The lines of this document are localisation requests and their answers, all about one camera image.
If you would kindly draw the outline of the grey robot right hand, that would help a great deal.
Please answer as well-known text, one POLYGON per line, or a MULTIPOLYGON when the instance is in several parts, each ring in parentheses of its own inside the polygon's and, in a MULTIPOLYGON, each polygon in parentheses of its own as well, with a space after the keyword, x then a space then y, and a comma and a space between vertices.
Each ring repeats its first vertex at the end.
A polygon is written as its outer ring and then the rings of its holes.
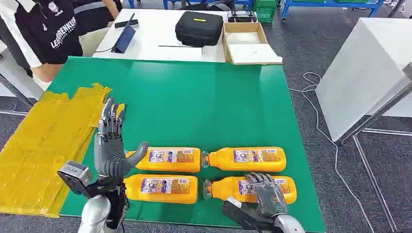
POLYGON ((282 190, 270 174, 251 172, 244 177, 252 185, 258 203, 256 212, 259 216, 270 218, 288 213, 282 190))

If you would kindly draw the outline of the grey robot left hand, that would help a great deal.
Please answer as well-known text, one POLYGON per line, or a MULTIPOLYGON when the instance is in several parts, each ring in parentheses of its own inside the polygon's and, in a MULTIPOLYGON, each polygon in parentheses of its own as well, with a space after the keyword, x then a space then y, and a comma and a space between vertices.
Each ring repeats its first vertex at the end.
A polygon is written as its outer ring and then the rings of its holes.
POLYGON ((120 104, 109 97, 104 104, 94 140, 94 166, 102 177, 123 178, 146 155, 148 142, 142 141, 134 153, 126 157, 122 127, 125 110, 118 112, 120 104))

